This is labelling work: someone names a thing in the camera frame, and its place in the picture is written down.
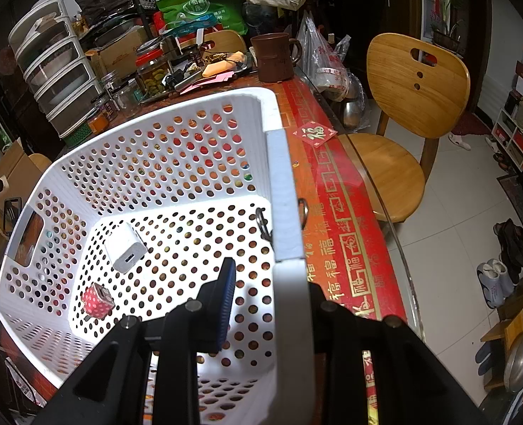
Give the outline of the white plastic drawer tower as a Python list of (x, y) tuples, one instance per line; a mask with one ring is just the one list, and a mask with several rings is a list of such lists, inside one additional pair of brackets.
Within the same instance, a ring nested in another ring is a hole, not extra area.
[(48, 123), (64, 138), (103, 92), (63, 0), (39, 0), (8, 35), (16, 63)]

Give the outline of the metal pot lid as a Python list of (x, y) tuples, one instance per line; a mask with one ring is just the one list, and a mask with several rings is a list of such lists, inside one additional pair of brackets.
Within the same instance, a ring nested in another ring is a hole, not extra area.
[(509, 392), (517, 393), (523, 389), (523, 333), (511, 345), (504, 367), (503, 382)]

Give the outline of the green shopping bag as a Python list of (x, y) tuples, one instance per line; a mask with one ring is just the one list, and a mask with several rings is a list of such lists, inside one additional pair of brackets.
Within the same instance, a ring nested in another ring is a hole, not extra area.
[(159, 0), (157, 6), (169, 29), (202, 23), (221, 25), (240, 35), (248, 32), (242, 17), (243, 0)]

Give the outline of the orange lidded small jar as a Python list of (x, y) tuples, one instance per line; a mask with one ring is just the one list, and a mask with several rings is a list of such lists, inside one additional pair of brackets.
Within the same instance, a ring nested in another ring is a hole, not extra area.
[(100, 108), (93, 108), (86, 120), (92, 134), (100, 134), (109, 127), (108, 115)]

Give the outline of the cardboard box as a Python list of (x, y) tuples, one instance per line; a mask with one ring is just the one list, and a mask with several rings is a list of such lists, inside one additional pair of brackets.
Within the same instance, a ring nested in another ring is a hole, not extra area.
[(148, 35), (142, 26), (133, 26), (120, 38), (107, 46), (86, 51), (86, 58), (98, 79), (114, 72), (118, 78), (136, 72), (137, 49), (147, 42)]

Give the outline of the grey slippers pair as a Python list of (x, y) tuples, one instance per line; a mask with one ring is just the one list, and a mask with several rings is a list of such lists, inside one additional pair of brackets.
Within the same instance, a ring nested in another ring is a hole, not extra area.
[(490, 259), (479, 264), (476, 275), (486, 305), (494, 310), (505, 302), (515, 291), (507, 266), (498, 259)]

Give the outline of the black binder clip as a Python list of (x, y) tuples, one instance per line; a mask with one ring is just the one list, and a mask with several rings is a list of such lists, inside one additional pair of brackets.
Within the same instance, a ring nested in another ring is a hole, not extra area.
[(273, 245), (272, 242), (272, 233), (269, 231), (267, 226), (267, 220), (265, 219), (263, 215), (263, 208), (258, 207), (255, 212), (256, 216), (256, 224), (258, 229), (260, 230), (260, 237), (268, 242), (270, 245)]

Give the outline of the white usb charger in basket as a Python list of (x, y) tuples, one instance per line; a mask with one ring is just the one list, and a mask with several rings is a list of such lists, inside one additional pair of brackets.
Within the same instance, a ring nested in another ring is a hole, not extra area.
[(115, 271), (129, 272), (147, 252), (138, 233), (127, 223), (120, 223), (104, 242), (107, 256)]

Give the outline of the brown ceramic mug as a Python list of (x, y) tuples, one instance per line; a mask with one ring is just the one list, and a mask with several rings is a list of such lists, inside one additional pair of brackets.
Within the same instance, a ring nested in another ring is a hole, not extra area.
[(294, 66), (303, 55), (298, 39), (287, 33), (270, 33), (251, 38), (256, 54), (257, 75), (263, 83), (278, 83), (294, 77)]

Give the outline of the white perforated plastic basket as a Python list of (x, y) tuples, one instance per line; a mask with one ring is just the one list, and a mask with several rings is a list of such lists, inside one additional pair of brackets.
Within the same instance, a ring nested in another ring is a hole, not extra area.
[[(260, 237), (256, 209), (272, 233)], [(129, 272), (104, 246), (127, 223), (147, 247)], [(237, 266), (228, 337), (197, 357), (202, 423), (306, 424), (314, 404), (306, 260), (276, 95), (238, 88), (161, 108), (86, 142), (36, 183), (0, 270), (0, 322), (60, 387), (124, 318), (159, 318)], [(91, 318), (92, 283), (114, 300)]]

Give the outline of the red polka dot charger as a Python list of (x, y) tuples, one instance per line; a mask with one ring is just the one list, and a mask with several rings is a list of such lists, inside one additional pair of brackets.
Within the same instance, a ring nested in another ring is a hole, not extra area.
[(114, 300), (110, 292), (98, 283), (92, 283), (82, 295), (83, 309), (91, 318), (102, 319), (113, 310)]

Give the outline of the red fu paper square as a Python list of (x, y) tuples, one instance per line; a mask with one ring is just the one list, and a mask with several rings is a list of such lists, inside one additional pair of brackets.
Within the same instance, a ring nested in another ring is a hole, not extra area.
[(307, 145), (319, 148), (337, 135), (337, 131), (323, 124), (310, 121), (300, 125), (292, 133)]

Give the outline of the clear plastic bag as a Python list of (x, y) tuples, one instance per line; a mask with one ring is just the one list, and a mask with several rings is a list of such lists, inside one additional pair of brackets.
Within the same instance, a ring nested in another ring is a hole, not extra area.
[(352, 37), (345, 35), (332, 46), (315, 25), (308, 12), (303, 13), (298, 39), (303, 55), (299, 66), (312, 85), (326, 99), (348, 132), (370, 127), (368, 97), (359, 78), (344, 65)]

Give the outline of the glass jar red lid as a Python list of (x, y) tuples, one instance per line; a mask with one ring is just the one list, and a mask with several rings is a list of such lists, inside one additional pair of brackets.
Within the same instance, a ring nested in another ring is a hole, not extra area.
[(141, 52), (136, 58), (137, 80), (144, 95), (154, 97), (165, 91), (163, 79), (170, 73), (166, 55), (160, 47)]

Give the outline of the wooden chair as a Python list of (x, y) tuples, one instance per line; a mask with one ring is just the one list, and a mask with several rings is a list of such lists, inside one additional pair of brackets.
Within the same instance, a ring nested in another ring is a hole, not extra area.
[(369, 44), (366, 78), (376, 130), (351, 134), (347, 144), (368, 173), (376, 219), (403, 223), (423, 201), (440, 140), (465, 111), (471, 76), (444, 48), (383, 33)]
[(193, 36), (190, 39), (180, 42), (181, 48), (187, 48), (197, 44), (199, 46), (201, 55), (204, 57), (210, 54), (233, 54), (247, 52), (247, 46), (243, 37), (233, 30), (222, 30), (203, 34), (200, 39)]

